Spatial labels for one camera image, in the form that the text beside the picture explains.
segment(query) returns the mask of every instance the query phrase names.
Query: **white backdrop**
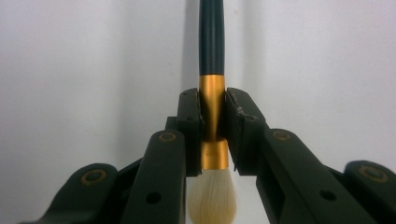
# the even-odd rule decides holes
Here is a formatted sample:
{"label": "white backdrop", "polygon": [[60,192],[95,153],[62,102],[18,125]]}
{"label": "white backdrop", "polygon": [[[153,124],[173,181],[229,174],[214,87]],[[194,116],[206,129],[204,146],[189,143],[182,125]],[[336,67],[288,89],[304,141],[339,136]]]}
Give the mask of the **white backdrop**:
{"label": "white backdrop", "polygon": [[[118,169],[198,86],[198,1],[0,1],[0,222],[40,218],[82,166]],[[396,171],[396,2],[227,0],[226,85],[336,170]],[[234,174],[234,223],[265,223]]]}

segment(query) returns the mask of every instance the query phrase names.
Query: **brush handle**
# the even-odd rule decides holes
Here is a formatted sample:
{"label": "brush handle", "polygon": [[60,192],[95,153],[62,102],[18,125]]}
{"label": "brush handle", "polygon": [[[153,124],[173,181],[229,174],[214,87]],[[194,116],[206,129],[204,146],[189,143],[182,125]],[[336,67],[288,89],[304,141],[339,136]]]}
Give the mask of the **brush handle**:
{"label": "brush handle", "polygon": [[200,76],[224,76],[224,15],[222,0],[201,0]]}

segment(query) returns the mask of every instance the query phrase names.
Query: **makeup brush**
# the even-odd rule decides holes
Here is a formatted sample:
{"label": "makeup brush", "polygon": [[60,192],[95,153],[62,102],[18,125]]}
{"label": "makeup brush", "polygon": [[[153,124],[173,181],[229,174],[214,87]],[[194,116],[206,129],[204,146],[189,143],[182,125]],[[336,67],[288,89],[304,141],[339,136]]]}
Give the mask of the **makeup brush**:
{"label": "makeup brush", "polygon": [[222,0],[200,3],[200,101],[205,125],[202,174],[193,181],[188,209],[194,224],[230,224],[236,211],[228,169],[227,140],[219,135],[224,105],[224,19]]}

